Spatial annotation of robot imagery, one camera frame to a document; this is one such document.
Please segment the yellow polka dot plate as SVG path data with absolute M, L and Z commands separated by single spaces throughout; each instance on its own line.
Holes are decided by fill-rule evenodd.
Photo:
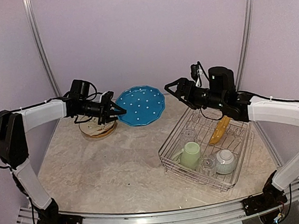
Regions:
M 230 123 L 231 119 L 228 116 L 223 116 L 222 119 L 217 123 L 214 133 L 211 136 L 209 144 L 217 144 L 219 140 L 223 137 L 226 129 Z
M 101 133 L 96 136 L 88 136 L 86 134 L 82 134 L 82 136 L 85 139 L 91 140 L 91 141 L 102 140 L 102 139 L 106 138 L 107 136 L 111 135 L 115 131 L 116 128 L 117 128 L 117 124 L 114 124 L 114 126 L 105 133 Z

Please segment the cream floral plate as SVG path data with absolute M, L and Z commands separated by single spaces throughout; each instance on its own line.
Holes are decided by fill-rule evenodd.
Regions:
M 98 124 L 98 118 L 94 117 L 90 119 L 88 116 L 83 116 L 80 118 L 79 123 L 79 129 L 83 134 L 86 134 L 88 136 L 96 136 L 101 133 L 107 132 L 109 129 L 111 129 L 114 124 L 116 124 L 116 121 L 112 121 L 110 123 L 105 124 Z

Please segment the blue polka dot plate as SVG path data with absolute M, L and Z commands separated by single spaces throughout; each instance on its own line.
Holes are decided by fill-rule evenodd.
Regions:
M 155 87 L 135 86 L 120 94 L 115 102 L 126 110 L 118 116 L 129 126 L 145 126 L 160 119 L 165 109 L 165 96 Z

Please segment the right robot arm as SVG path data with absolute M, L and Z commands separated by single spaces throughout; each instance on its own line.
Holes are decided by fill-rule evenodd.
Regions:
M 273 122 L 299 127 L 299 100 L 267 98 L 251 92 L 237 91 L 233 71 L 223 66 L 208 70 L 208 88 L 181 77 L 164 89 L 193 110 L 212 108 L 240 122 Z M 279 200 L 279 191 L 299 177 L 299 153 L 277 170 L 259 198 L 263 208 L 270 209 Z

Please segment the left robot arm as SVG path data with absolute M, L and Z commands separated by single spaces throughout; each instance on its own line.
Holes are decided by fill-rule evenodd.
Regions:
M 59 206 L 46 192 L 34 172 L 29 160 L 26 134 L 46 123 L 62 118 L 74 118 L 81 123 L 79 116 L 96 118 L 98 125 L 116 121 L 126 110 L 115 104 L 114 92 L 107 91 L 96 102 L 90 99 L 89 89 L 92 83 L 73 80 L 70 90 L 61 97 L 51 98 L 17 110 L 0 112 L 0 169 L 9 169 L 18 187 L 46 224 L 64 224 L 64 216 Z

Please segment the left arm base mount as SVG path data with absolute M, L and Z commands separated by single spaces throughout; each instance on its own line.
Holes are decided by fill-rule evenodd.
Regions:
M 32 208 L 37 211 L 37 224 L 82 224 L 83 217 L 59 213 L 59 206 L 54 199 L 45 209 L 38 208 L 31 202 Z

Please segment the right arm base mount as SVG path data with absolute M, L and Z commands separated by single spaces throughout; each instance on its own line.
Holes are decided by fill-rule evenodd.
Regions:
M 250 216 L 285 204 L 287 201 L 284 191 L 275 188 L 268 180 L 263 187 L 262 193 L 243 199 L 242 205 L 245 215 Z

